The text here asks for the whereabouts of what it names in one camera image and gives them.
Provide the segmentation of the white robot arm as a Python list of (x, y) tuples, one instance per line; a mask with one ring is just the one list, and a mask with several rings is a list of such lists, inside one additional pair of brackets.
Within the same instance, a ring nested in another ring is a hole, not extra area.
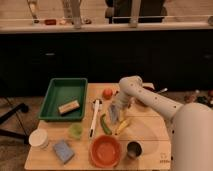
[(213, 171), (213, 110), (182, 104), (143, 88), (139, 76), (123, 77), (115, 104), (124, 109), (132, 97), (172, 122), (171, 171)]

